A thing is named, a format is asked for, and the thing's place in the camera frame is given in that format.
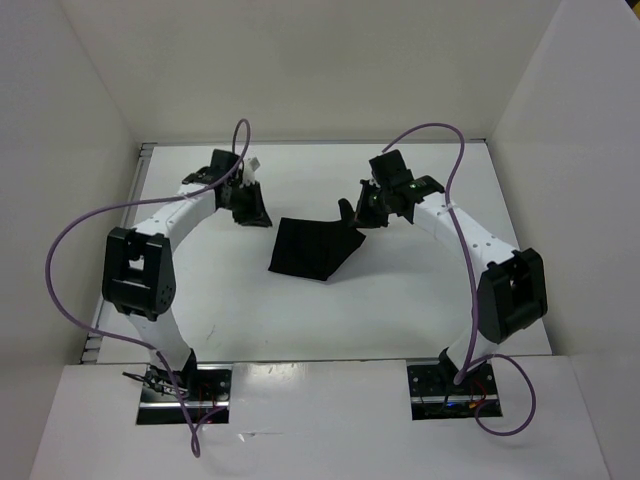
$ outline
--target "wires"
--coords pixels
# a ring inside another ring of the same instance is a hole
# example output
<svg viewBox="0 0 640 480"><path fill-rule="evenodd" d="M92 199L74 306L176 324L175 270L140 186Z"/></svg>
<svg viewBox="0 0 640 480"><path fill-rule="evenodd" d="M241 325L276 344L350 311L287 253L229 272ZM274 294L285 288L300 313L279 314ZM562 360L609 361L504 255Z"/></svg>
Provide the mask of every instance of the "wires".
<svg viewBox="0 0 640 480"><path fill-rule="evenodd" d="M455 178L456 173L458 172L458 168L460 168L460 164L462 163L462 157L464 156L464 149L465 149L464 135L458 128L454 127L453 125L449 125L448 123L438 123L438 122L423 123L420 125L416 125L415 127L410 128L406 132L394 138L386 147L382 149L382 153L387 152L391 147L393 147L396 143L398 143L407 135L410 135L413 132L416 132L418 130L422 130L424 128L431 128L431 127L440 127L440 128L446 128L447 130L451 130L458 136L458 139L460 140L460 150L458 151L458 158L456 159L456 162L453 165L453 169L451 169L451 173L449 174L447 185L444 190L445 203L447 204L447 206L449 206L451 205L451 187L453 185L453 179ZM464 380L464 378L467 375L467 372L471 367L474 367L475 365L483 363L494 357L507 360L513 366L515 366L516 369L520 372L520 374L524 378L525 382L527 383L527 386L529 387L529 391L531 392L531 411L529 412L529 416L524 421L524 423L520 425L518 428L508 432L498 432L496 430L491 430L490 428L485 426L480 421L480 417L479 417L480 411L490 403L495 402L495 400L485 401L477 405L475 409L475 418L480 428L482 428L487 433L490 433L492 435L497 435L500 437L508 437L511 435L516 435L521 431L523 431L525 428L527 428L531 423L531 421L533 420L533 417L536 413L536 405L537 405L536 392L535 392L535 389L533 388L533 384L531 383L531 380L529 379L529 376L522 369L522 367L518 365L518 363L511 357L507 357L506 355L502 355L500 353L494 353L492 355L485 355L483 357L478 358L477 360L471 361L473 358L473 352L475 351L475 348L476 348L476 341L478 338L478 323L479 323L478 296L476 292L476 277L473 271L473 263L471 262L471 253L469 252L469 246L467 245L464 232L460 227L460 222L458 221L458 217L454 210L455 209L450 208L449 214L451 215L451 221L453 222L453 227L455 228L456 234L458 235L458 239L460 240L460 247L462 248L464 263L465 263L465 266L467 267L467 276L469 278L469 288L471 290L471 335L469 337L469 348L467 349L467 355L465 356L464 363L460 368L460 370L458 371L458 373L456 374L453 380L453 383L455 385L460 385L460 383L462 382L462 380Z"/></svg>
<svg viewBox="0 0 640 480"><path fill-rule="evenodd" d="M180 390L178 388L178 380L177 380L176 376L174 375L173 371L171 370L171 367L169 366L169 363L167 362L166 358L164 357L164 355L162 355L162 352L157 350L156 347L154 347L150 343L144 342L144 341L139 340L137 338L127 337L125 335L119 335L117 333L106 332L106 331L100 330L98 328L94 328L94 327L91 327L89 325L85 325L80 320L75 318L62 305L62 303L60 302L60 299L58 298L58 295L57 295L55 289L53 288L53 281L52 281L52 278L51 278L51 263L53 261L53 256L54 256L54 254L56 252L56 249L58 248L58 245L60 244L62 239L71 230L73 230L76 226L78 226L80 223L84 222L85 220L88 220L88 219L90 219L92 217L95 217L96 215L99 215L101 213L110 212L112 210L118 210L120 208L134 207L134 206L138 206L138 205L153 205L153 204L158 204L158 203L171 203L171 202L177 202L177 201L184 200L185 198L193 198L193 197L196 197L196 196L198 196L198 195L200 195L202 193L205 193L205 192L207 192L209 190L213 190L218 185L221 185L222 183L226 182L227 179L229 177L231 177L231 175L233 175L235 173L235 171L240 167L240 164L243 162L244 157L247 154L247 150L249 149L249 143L251 142L251 125L249 124L249 121L247 119L243 118L237 123L235 131L234 131L234 134L233 134L234 152L235 152L236 137L237 137L238 131L240 129L240 126L243 125L243 124L244 124L244 126L246 128L247 136L246 136L246 141L245 141L245 144L244 144L244 148L242 149L242 153L240 154L240 157L238 158L238 161L233 165L233 167L231 167L231 169L227 173L225 173L219 180L216 180L211 185L207 185L207 186L201 188L200 190L196 190L195 192L191 192L191 193L189 193L187 195L180 195L180 196L173 196L173 197L163 197L163 198L151 198L151 199L147 199L147 200L136 200L136 201L133 201L133 202L118 203L118 204L115 204L115 205L109 205L109 206L98 208L96 210L92 210L92 211L90 211L88 213L85 213L84 215L81 215L80 217L78 217L74 221L72 221L69 225L67 225L58 234L58 236L55 238L55 240L51 244L51 247L49 248L49 252L47 253L47 258L45 260L45 267L44 267L44 277L45 277L45 282L46 282L46 285L47 285L47 291L49 292L49 296L51 297L51 300L53 301L53 304L60 311L60 313L67 320L69 320L71 323L73 323L76 327L82 328L83 330L86 330L86 331L88 331L90 333L94 333L96 335L102 335L104 337L114 338L116 340L122 340L123 342L129 342L129 343L133 343L135 345L140 345L141 347L145 347L145 348L151 350L152 352L154 352L156 354L156 356L160 360L160 363L162 363L164 369L167 371L167 374L169 375L169 379L171 381L173 389L176 392L176 398L178 400L178 403L180 404L180 409L182 410L182 414L184 415L184 419L187 422L187 425L189 426L189 430L191 431L191 451L193 452L193 455L196 458L200 457L200 442L198 441L198 428L207 419L209 419L213 415L213 413L215 413L217 410L215 410L215 411L212 410L207 415L202 417L197 425L194 425L193 421L191 420L191 416L189 414L189 411L187 410L187 406L185 405L184 398L182 398L182 394L180 393Z"/></svg>

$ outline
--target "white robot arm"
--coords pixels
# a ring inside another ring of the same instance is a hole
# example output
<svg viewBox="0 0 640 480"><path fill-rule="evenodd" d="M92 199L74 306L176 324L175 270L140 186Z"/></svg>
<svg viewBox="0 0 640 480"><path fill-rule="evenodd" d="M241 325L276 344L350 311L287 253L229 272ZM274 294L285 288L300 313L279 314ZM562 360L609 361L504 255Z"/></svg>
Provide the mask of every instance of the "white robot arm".
<svg viewBox="0 0 640 480"><path fill-rule="evenodd" d="M270 227L260 184L255 180L257 159L244 162L224 184L200 193L226 174L238 156L214 150L211 164L183 180L177 196L184 200L162 206L130 229L114 228L107 238L102 293L138 331L140 339L154 345L187 392L197 388L195 353L182 338L171 304L176 294L172 256L180 243L205 218L219 208L232 211L242 226ZM163 365L150 352L154 380L167 380Z"/></svg>
<svg viewBox="0 0 640 480"><path fill-rule="evenodd" d="M429 176L414 179L398 150L369 163L373 180L360 182L363 188L356 211L346 199L338 202L342 219L349 225L386 227L389 214L395 213L432 235L464 261L449 214L449 209L455 208L469 247L478 298L478 335L472 362L495 352L514 332L528 327L547 312L544 267L537 252L518 251L457 205L447 205L442 185ZM464 364L471 331L468 326L440 355L440 364L451 380Z"/></svg>

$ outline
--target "purple cable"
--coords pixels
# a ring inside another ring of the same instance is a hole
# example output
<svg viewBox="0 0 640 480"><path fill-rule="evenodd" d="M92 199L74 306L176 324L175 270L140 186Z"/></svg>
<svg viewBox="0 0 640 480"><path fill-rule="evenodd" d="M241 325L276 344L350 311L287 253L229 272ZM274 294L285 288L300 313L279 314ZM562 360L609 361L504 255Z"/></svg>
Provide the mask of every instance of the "purple cable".
<svg viewBox="0 0 640 480"><path fill-rule="evenodd" d="M423 128L430 128L430 127L441 127L441 128L446 128L447 130L451 130L458 136L458 139L460 140L460 150L458 152L458 158L456 159L456 162L453 165L453 169L449 174L447 185L444 189L445 203L447 204L447 206L449 206L451 205L451 187L453 185L453 179L455 178L456 173L458 172L458 168L460 168L460 164L462 163L462 157L464 156L464 148L465 148L464 135L458 128L454 127L453 125L449 125L448 123L438 123L438 122L423 123L421 125L416 125L415 127L410 128L406 132L394 138L389 143L389 145L387 145L382 149L382 153L387 152L391 147L393 147L396 143L398 143L407 135L410 135L417 130L422 130ZM516 363L516 361L511 357L507 357L506 355L502 355L500 353L494 353L492 355L486 355L484 357L481 357L477 360L474 360L473 362L471 361L471 359L473 358L473 352L476 348L476 341L478 338L478 323L479 323L478 296L476 292L476 276L475 276L475 273L473 272L473 263L471 262L471 252L469 252L469 246L467 245L467 240L465 239L464 232L460 227L458 216L455 214L453 208L449 209L449 214L451 215L451 221L453 222L453 227L455 228L456 234L458 235L458 239L460 240L460 247L462 248L462 255L464 256L464 263L467 268L467 275L469 277L469 287L471 289L471 336L469 337L469 348L467 349L467 355L465 356L464 363L462 364L462 368L460 368L460 370L456 374L455 378L453 379L453 383L455 385L460 385L462 380L464 380L464 378L467 376L467 372L472 366L485 362L493 357L503 358L511 362L522 374L522 377L524 378L525 382L527 382L527 386L529 387L529 390L531 392L531 412L529 413L529 416L527 417L527 419L524 421L522 425L520 425L515 430L511 430L509 432L498 432L495 430L491 430L490 428L483 425L482 422L480 422L480 418L479 418L479 413L480 413L479 411L482 410L482 408L484 408L484 406L486 406L487 403L492 403L492 402L487 402L480 405L479 407L476 408L476 411L475 411L476 422L478 423L478 425L480 425L480 428L482 428L485 432L488 432L488 433L491 433L492 435L497 435L500 437L508 437L508 436L520 433L522 430L527 428L531 423L531 421L533 420L533 416L536 413L536 403L537 403L536 392L533 388L533 384L531 383L531 380L529 379L529 376L522 369L522 367L518 365L518 363Z"/></svg>
<svg viewBox="0 0 640 480"><path fill-rule="evenodd" d="M56 249L58 248L58 245L62 241L62 239L71 230L73 230L77 225L79 225L80 223L84 222L85 220L88 220L89 218L95 217L96 215L99 215L101 213L109 212L111 210L117 210L117 209L120 209L120 208L134 207L134 206L138 206L138 205L153 205L153 204L157 204L157 203L171 203L171 202L177 202L177 201L180 201L180 200L184 200L185 198L193 198L193 197L196 197L196 196L198 196L198 195L200 195L200 194L202 194L204 192L212 190L212 189L216 188L218 185L221 185L222 183L226 182L227 179L231 175L233 175L233 173L242 164L242 162L244 160L244 157L247 154L247 150L249 149L249 143L251 142L251 125L249 124L249 121L247 119L243 118L236 125L236 129L235 129L234 136L233 136L234 144L235 144L236 136L238 134L238 130L240 129L240 126L242 124L245 125L246 130L247 130L247 139L246 139L244 148L242 149L242 153L240 154L240 157L238 158L238 161L233 165L233 167L231 167L231 169L227 173L225 173L219 180L216 180L211 185L207 185L206 187L203 187L200 190L188 193L187 195L180 195L180 196L173 196L173 197L163 197L163 198L151 198L151 199L147 199L147 200L136 200L136 201L133 201L133 202L125 202L125 203L119 203L119 204L115 204L115 205L109 205L109 206L98 208L96 210L92 210L92 211L90 211L88 213L85 213L84 215L82 215L82 216L76 218L74 221L72 221L69 225L67 225L58 234L58 236L55 238L55 240L51 244L51 248L49 248L49 252L47 253L47 259L45 260L45 266L44 266L44 278L45 278L45 282L47 284L47 291L49 292L49 296L51 297L51 300L53 301L53 304L56 306L56 308L60 311L60 313L67 320L69 320L75 326L77 326L79 328L82 328L83 330L86 330L86 331L88 331L90 333L94 333L96 335L102 335L104 337L115 338L116 340L122 340L123 342L133 343L135 345L140 345L141 347L145 347L145 348L147 348L147 349L149 349L151 351L155 351L156 356L158 357L158 359L160 360L160 362L164 366L165 370L167 371L167 373L169 375L169 379L171 380L171 384L172 384L174 390L176 391L176 398L178 399L178 403L180 404L180 409L182 410L182 414L184 415L185 421L187 422L187 425L189 426L189 430L191 431L191 451L193 452L193 455L196 458L200 457L200 442L198 441L198 435L197 435L198 426L197 425L194 426L193 422L191 421L191 416L189 415L189 411L187 410L187 407L186 407L186 405L184 403L184 399L182 398L182 395L180 394L180 390L178 389L178 380L175 377L175 375L173 374L173 371L171 370L171 367L169 367L169 363L167 362L167 360L164 357L164 355L162 355L162 353L160 351L158 351L156 349L156 347L154 347L150 343L143 342L142 340L138 340L137 338L127 337L125 335L119 335L117 333L106 332L106 331L100 330L98 328L94 328L94 327L91 327L89 325L85 325L80 320L75 318L64 307L64 305L62 305L62 303L60 302L60 299L58 298L58 295L56 294L55 289L53 288L53 281L52 281L52 278L51 278L51 263L53 261L53 255L54 255Z"/></svg>
<svg viewBox="0 0 640 480"><path fill-rule="evenodd" d="M462 132L454 127L453 125L449 125L447 123L423 123L421 125L417 125L413 128L410 128L397 138L395 138L389 145L384 147L382 153L389 150L396 143L402 140L407 135L412 134L417 130L422 130L423 128L430 127L441 127L446 128L454 132L458 139L460 140L460 150L458 152L458 158L456 159L456 163L453 165L453 169L449 174L449 179L447 180L447 186L444 189L444 200L447 205L451 205L451 185L453 184L453 179L458 172L458 168L460 168L460 164L462 163L462 157L464 156L464 135ZM469 275L469 287L471 288L471 337L469 339L469 349L467 350L467 355L464 359L464 363L462 364L462 368L458 371L457 375L453 379L453 383L455 385L459 385L460 382L466 377L467 371L469 370L469 364L471 363L471 359L473 358L473 351L476 348L476 340L478 338L478 298L476 295L476 276L473 273L473 263L471 263L471 253L469 252L469 247L467 246L467 241L464 237L464 232L460 227L460 222L458 222L458 216L455 214L454 209L450 208L449 213L451 214L451 221L453 222L453 227L456 230L458 238L460 239L460 246L462 247L462 255L464 256L464 263L467 267L467 273Z"/></svg>
<svg viewBox="0 0 640 480"><path fill-rule="evenodd" d="M531 383L531 379L529 378L529 375L527 375L527 373L513 358L508 357L506 355L502 355L501 353L493 353L491 355L485 355L484 357L480 357L477 360L474 360L471 363L471 366L478 365L482 362L486 362L487 360L491 360L494 357L502 358L503 360L510 362L520 372L520 374L522 375L522 378L524 378L524 381L527 382L527 387L529 387L529 392L531 393L531 410L529 411L529 416L522 423L522 425L520 425L519 427L513 430L509 430L508 432L499 432L497 430L491 430L489 427L487 427L480 421L480 411L487 405L496 403L497 400L489 400L478 405L475 409L474 417L476 418L476 423L480 425L480 428L483 429L485 432L490 433L491 435L496 435L498 437L510 437L512 435L517 435L518 433L520 433L521 431L523 431L525 428L529 426L529 424L533 420L534 415L536 414L538 400L536 397L536 390L535 388L533 388L533 383Z"/></svg>

